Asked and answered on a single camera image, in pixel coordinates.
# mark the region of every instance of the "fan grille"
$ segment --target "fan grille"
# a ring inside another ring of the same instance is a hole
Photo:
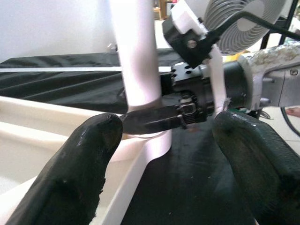
[[[213,30],[226,18],[244,10],[247,5],[254,1],[264,5],[264,11],[260,17],[270,23],[274,23],[278,19],[285,4],[284,0],[211,0],[206,10],[204,25],[208,30]],[[255,14],[255,10],[248,10],[248,12]],[[236,54],[255,44],[267,32],[267,29],[259,25],[241,31],[238,22],[235,22],[223,33],[218,47],[224,55]]]

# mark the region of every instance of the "worn rubber surface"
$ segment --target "worn rubber surface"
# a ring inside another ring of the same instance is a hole
[[[220,113],[214,137],[260,225],[300,224],[300,158],[266,123]]]
[[[114,114],[86,120],[47,162],[6,224],[89,224],[121,137],[122,122]]]

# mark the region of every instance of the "white strip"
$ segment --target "white strip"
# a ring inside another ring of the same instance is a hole
[[[215,115],[217,116],[223,111],[224,102],[227,99],[223,58],[217,45],[214,45],[210,52],[211,59],[208,60],[208,66],[210,68],[210,85],[214,96]]]
[[[170,72],[171,67],[158,67],[159,72]],[[81,72],[122,71],[122,67],[42,67],[42,68],[0,68],[0,73],[14,72]]]

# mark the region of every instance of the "black cable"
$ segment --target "black cable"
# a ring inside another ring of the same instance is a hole
[[[247,20],[250,20],[258,25],[261,25],[273,32],[280,33],[282,35],[285,35],[289,38],[295,39],[297,41],[300,41],[300,35],[289,32],[288,30],[285,30],[283,28],[280,28],[268,21],[265,21],[264,19],[257,17],[256,15],[246,12],[246,11],[240,11],[229,18],[227,18],[220,26],[218,26],[216,29],[208,32],[208,37],[209,36],[221,36],[232,24],[234,24],[238,19],[240,18],[245,18]]]
[[[298,136],[300,137],[300,132],[292,125],[290,119],[287,117],[285,108],[284,108],[284,107],[281,107],[280,110],[281,110],[282,116],[283,116],[283,118],[285,119],[285,121],[286,121],[287,125],[289,126],[289,128],[290,128],[296,135],[298,135]]]

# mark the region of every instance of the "white wall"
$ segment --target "white wall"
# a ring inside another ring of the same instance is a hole
[[[106,52],[115,43],[108,0],[1,0],[0,62]]]
[[[283,7],[283,9],[281,11],[281,15],[283,15],[285,17],[287,17],[289,15],[292,2],[293,2],[293,0],[285,0],[285,6]]]

